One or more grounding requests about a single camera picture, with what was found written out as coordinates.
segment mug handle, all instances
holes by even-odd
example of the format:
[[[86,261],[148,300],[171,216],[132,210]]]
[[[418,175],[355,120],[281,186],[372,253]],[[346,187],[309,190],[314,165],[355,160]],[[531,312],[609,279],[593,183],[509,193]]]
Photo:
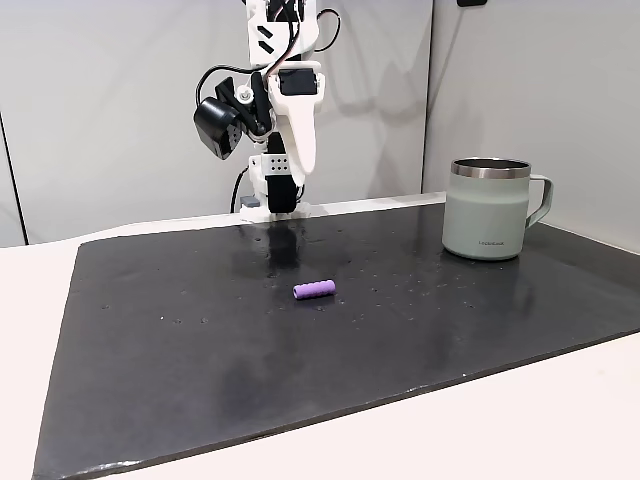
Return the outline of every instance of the mug handle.
[[[551,210],[551,201],[553,200],[553,182],[551,179],[542,175],[533,174],[530,178],[531,180],[542,180],[544,182],[544,193],[542,194],[542,205],[540,205],[540,208],[527,218],[527,223],[525,223],[524,227],[525,229],[535,225],[542,220],[547,213],[549,213],[549,210]]]

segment purple cylinder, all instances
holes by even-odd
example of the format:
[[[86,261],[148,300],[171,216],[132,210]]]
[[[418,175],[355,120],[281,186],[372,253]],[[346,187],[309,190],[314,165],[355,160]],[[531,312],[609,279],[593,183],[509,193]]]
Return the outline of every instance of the purple cylinder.
[[[325,295],[333,295],[334,293],[336,293],[336,284],[333,280],[306,283],[304,285],[296,285],[293,287],[293,296],[296,297],[296,300],[324,297]]]

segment gray mug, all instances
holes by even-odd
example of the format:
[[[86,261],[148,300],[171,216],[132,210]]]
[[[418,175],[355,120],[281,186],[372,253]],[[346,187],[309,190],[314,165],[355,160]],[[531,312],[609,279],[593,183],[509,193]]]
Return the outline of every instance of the gray mug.
[[[542,205],[527,217],[529,181],[542,180]],[[457,255],[505,260],[522,251],[524,232],[551,209],[553,182],[520,160],[465,158],[451,164],[442,243]]]

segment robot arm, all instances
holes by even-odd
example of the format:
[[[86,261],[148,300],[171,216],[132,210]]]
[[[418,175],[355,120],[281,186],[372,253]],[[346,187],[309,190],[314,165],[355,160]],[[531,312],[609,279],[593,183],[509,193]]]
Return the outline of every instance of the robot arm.
[[[261,152],[248,167],[260,208],[291,214],[315,168],[314,115],[325,92],[320,64],[308,60],[319,35],[316,0],[246,0],[246,9],[252,68],[241,73],[252,74],[250,86],[234,89],[227,78],[217,98],[197,100],[194,121],[221,159],[247,134]]]

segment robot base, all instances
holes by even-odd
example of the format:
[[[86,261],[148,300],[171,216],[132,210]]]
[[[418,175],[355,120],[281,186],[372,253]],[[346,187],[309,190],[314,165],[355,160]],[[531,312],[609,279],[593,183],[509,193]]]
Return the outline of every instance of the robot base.
[[[277,222],[279,220],[289,220],[296,218],[309,218],[311,216],[311,205],[306,202],[298,204],[296,209],[291,213],[271,213],[266,205],[259,207],[240,207],[240,217],[245,222],[250,223],[268,223]]]

